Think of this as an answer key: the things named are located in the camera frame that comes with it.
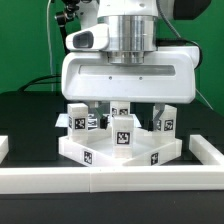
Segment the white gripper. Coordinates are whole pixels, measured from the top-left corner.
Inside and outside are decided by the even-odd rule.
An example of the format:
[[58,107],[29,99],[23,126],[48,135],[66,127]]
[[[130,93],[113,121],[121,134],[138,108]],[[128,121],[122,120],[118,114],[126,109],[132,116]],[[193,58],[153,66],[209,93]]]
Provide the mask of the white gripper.
[[62,65],[61,89],[68,100],[93,101],[97,127],[106,130],[109,104],[101,101],[156,103],[149,131],[161,129],[164,103],[189,103],[195,98],[195,46],[160,47],[141,64],[111,64],[104,52],[73,52]]

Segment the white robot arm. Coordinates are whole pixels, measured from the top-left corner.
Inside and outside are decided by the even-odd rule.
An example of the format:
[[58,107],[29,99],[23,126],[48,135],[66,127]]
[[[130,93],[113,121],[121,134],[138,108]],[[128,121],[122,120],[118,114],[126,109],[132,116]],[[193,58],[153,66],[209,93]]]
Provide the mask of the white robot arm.
[[194,20],[211,0],[94,0],[82,3],[82,28],[66,37],[61,90],[75,101],[125,101],[156,105],[158,128],[167,103],[195,98],[200,46],[176,34],[156,35],[159,20]]

